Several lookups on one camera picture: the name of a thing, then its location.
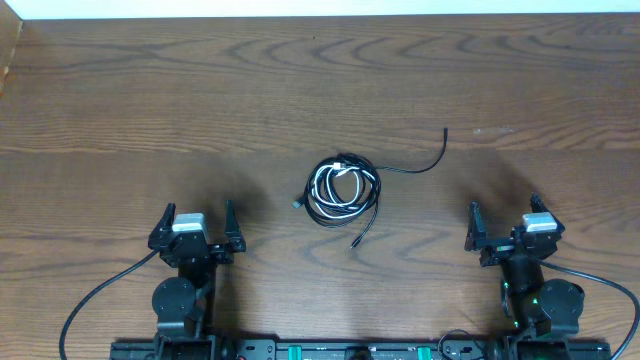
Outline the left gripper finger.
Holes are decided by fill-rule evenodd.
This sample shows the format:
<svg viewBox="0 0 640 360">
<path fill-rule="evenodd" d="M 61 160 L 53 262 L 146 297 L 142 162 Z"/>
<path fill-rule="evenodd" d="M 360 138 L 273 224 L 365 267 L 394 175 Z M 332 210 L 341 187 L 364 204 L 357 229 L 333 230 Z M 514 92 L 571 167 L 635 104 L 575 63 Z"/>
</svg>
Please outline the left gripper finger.
<svg viewBox="0 0 640 360">
<path fill-rule="evenodd" d="M 238 224 L 234 203 L 227 200 L 225 204 L 225 235 L 232 252 L 245 252 L 246 241 Z"/>
<path fill-rule="evenodd" d="M 148 236 L 148 247 L 152 251 L 165 251 L 175 236 L 172 225 L 175 219 L 176 205 L 168 203 L 160 220 Z"/>
</svg>

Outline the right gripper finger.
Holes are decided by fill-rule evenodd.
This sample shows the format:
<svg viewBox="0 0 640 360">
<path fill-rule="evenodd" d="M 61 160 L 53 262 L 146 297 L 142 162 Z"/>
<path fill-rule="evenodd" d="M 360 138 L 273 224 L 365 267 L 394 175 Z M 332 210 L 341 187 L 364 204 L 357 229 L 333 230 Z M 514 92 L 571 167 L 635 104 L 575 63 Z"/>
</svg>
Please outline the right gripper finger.
<svg viewBox="0 0 640 360">
<path fill-rule="evenodd" d="M 464 248 L 466 251 L 477 251 L 484 248 L 487 243 L 487 229 L 478 202 L 473 201 L 469 205 L 468 215 L 468 230 Z"/>
<path fill-rule="evenodd" d="M 530 197 L 530 207 L 533 213 L 549 212 L 549 209 L 544 204 L 542 198 L 538 193 L 533 193 Z"/>
</svg>

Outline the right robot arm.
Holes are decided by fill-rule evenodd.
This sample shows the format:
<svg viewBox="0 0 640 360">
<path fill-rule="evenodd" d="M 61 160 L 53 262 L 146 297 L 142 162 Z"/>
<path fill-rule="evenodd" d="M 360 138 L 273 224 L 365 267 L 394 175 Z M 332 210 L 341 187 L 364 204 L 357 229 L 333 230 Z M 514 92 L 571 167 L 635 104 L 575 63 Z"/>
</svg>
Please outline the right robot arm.
<svg viewBox="0 0 640 360">
<path fill-rule="evenodd" d="M 569 359 L 567 338 L 579 332 L 584 290 L 562 280 L 546 280 L 542 261 L 557 251 L 565 226 L 540 196 L 530 198 L 531 211 L 511 228 L 507 237 L 491 238 L 480 204 L 468 207 L 469 225 L 465 249 L 479 254 L 483 267 L 501 269 L 501 301 L 514 321 L 516 332 L 487 343 L 488 359 Z"/>
</svg>

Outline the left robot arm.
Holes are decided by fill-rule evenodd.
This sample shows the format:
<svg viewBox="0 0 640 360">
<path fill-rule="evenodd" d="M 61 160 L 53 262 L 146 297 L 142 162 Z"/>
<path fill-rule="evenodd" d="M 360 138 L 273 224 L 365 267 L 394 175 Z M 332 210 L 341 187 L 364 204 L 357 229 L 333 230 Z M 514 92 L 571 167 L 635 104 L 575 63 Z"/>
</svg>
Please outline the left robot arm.
<svg viewBox="0 0 640 360">
<path fill-rule="evenodd" d="M 234 262 L 246 250 L 246 241 L 235 216 L 234 204 L 225 204 L 227 241 L 212 244 L 202 213 L 175 213 L 167 205 L 149 235 L 148 247 L 178 275 L 162 281 L 154 290 L 152 307 L 157 315 L 154 338 L 156 359 L 228 359 L 235 356 L 227 345 L 205 332 L 209 304 L 215 295 L 216 270 Z"/>
</svg>

